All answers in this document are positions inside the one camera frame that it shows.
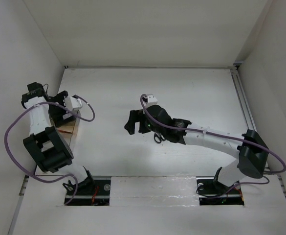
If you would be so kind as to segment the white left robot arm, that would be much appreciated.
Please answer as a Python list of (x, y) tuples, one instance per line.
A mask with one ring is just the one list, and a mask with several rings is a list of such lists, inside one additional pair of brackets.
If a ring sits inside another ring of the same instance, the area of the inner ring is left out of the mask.
[(23, 144), (39, 167), (46, 173), (72, 174), (77, 182), (64, 184), (65, 189), (77, 189), (84, 194), (95, 190), (95, 181), (84, 166), (73, 162), (73, 152), (58, 130), (72, 121), (81, 118), (80, 109), (86, 100), (78, 95), (70, 96), (62, 91), (49, 96), (41, 83), (33, 82), (27, 86), (28, 92), (22, 95), (21, 104), (29, 111), (30, 132)]

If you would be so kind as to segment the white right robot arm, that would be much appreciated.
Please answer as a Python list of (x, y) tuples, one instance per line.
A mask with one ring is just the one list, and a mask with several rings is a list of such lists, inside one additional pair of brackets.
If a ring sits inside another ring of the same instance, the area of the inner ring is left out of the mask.
[(227, 133), (201, 127), (186, 119), (172, 118), (159, 105), (151, 105), (140, 110), (131, 110), (124, 128), (130, 134), (135, 133), (135, 124), (139, 123), (139, 133), (154, 132), (161, 141), (196, 145), (234, 158), (227, 166), (217, 169), (214, 178), (199, 186), (212, 193), (227, 193), (237, 187), (245, 177), (261, 179), (265, 175), (268, 148), (259, 134), (248, 129), (246, 133), (232, 136)]

